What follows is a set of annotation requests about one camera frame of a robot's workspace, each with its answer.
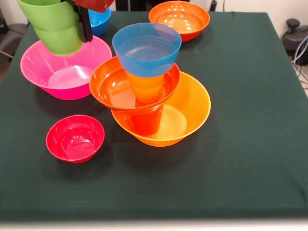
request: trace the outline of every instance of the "blue bowl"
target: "blue bowl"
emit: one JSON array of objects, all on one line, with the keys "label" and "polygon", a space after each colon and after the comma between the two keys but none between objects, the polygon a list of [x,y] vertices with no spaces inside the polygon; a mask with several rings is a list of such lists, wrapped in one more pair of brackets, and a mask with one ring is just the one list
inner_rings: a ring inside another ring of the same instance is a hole
[{"label": "blue bowl", "polygon": [[181,36],[176,30],[158,23],[127,26],[112,39],[124,70],[139,77],[155,77],[168,72],[181,44]]},{"label": "blue bowl", "polygon": [[92,10],[88,10],[88,12],[90,17],[92,34],[98,37],[102,36],[108,26],[108,22],[111,16],[110,8],[107,8],[105,13],[99,13]]}]

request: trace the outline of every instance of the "green cup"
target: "green cup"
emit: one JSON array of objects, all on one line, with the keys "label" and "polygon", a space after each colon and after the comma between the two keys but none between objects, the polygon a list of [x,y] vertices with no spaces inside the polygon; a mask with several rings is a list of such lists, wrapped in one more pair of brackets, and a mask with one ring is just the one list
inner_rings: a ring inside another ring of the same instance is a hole
[{"label": "green cup", "polygon": [[55,55],[79,51],[78,15],[68,2],[60,0],[18,0],[38,38]]}]

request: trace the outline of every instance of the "pink bowl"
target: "pink bowl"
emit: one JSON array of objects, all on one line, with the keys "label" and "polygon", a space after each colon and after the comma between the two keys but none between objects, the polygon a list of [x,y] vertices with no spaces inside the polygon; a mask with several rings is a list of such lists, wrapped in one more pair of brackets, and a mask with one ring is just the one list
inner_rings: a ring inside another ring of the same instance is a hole
[{"label": "pink bowl", "polygon": [[90,160],[105,138],[100,122],[87,115],[73,115],[55,123],[46,137],[46,145],[56,158],[80,164]]},{"label": "pink bowl", "polygon": [[90,95],[92,73],[111,56],[107,43],[96,36],[71,56],[53,55],[38,41],[24,53],[20,69],[27,80],[50,95],[61,100],[77,100]]}]

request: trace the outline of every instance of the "plastic bowl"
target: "plastic bowl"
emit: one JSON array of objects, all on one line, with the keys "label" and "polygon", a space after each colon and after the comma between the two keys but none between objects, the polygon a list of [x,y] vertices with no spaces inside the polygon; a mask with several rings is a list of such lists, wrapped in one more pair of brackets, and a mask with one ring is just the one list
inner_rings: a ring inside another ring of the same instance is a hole
[{"label": "plastic bowl", "polygon": [[116,122],[141,142],[155,147],[171,146],[197,131],[207,120],[211,100],[205,87],[194,77],[181,72],[180,84],[168,99],[162,112],[158,132],[139,135],[132,125],[131,116],[112,111]]},{"label": "plastic bowl", "polygon": [[197,37],[209,24],[210,15],[201,6],[186,1],[158,4],[149,14],[150,22],[161,23],[177,30],[183,42]]},{"label": "plastic bowl", "polygon": [[90,95],[93,71],[111,57],[107,43],[98,37],[84,43],[71,56],[51,54],[41,41],[26,50],[20,68],[27,80],[62,100],[76,100]]},{"label": "plastic bowl", "polygon": [[92,34],[98,37],[102,36],[109,23],[109,19],[111,16],[110,8],[107,8],[104,13],[99,13],[92,10],[88,10],[88,12],[90,17]]},{"label": "plastic bowl", "polygon": [[156,23],[127,26],[112,39],[123,68],[139,77],[156,77],[168,72],[175,63],[181,43],[176,30]]},{"label": "plastic bowl", "polygon": [[180,70],[176,64],[164,74],[163,88],[158,100],[142,103],[136,99],[130,80],[117,56],[100,65],[90,80],[92,95],[104,106],[114,111],[142,114],[157,109],[175,92],[180,81]]},{"label": "plastic bowl", "polygon": [[52,126],[46,145],[56,158],[80,164],[97,153],[104,138],[104,128],[98,120],[87,115],[73,115]]}]

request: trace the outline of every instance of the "orange bowl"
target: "orange bowl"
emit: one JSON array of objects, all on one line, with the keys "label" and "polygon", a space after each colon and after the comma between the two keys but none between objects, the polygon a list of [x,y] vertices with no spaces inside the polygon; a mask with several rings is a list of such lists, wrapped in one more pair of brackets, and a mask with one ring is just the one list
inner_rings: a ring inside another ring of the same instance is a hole
[{"label": "orange bowl", "polygon": [[130,115],[112,111],[116,122],[141,142],[154,147],[171,146],[197,131],[210,114],[211,100],[197,79],[184,72],[180,75],[178,88],[163,106],[158,132],[142,136],[136,132]]},{"label": "orange bowl", "polygon": [[201,6],[186,1],[167,1],[151,9],[151,23],[161,23],[172,27],[182,37],[183,42],[197,37],[209,24],[210,15]]},{"label": "orange bowl", "polygon": [[163,86],[156,101],[143,103],[137,100],[129,77],[117,56],[101,64],[92,74],[90,91],[104,106],[129,114],[144,114],[159,108],[175,92],[180,81],[179,67],[164,74]]}]

